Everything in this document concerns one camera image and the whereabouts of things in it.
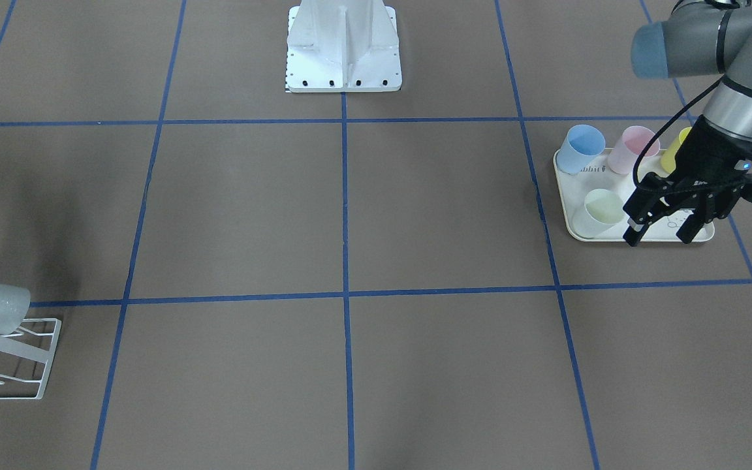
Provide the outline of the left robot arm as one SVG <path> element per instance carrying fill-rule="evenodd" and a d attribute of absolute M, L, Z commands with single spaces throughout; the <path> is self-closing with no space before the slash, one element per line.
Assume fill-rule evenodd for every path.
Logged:
<path fill-rule="evenodd" d="M 752 3 L 677 2 L 669 19 L 636 31 L 631 63 L 639 78 L 719 75 L 705 89 L 710 99 L 676 152 L 676 168 L 665 178 L 633 176 L 623 208 L 629 245 L 680 210 L 689 216 L 676 235 L 691 243 L 739 200 L 752 203 Z"/>

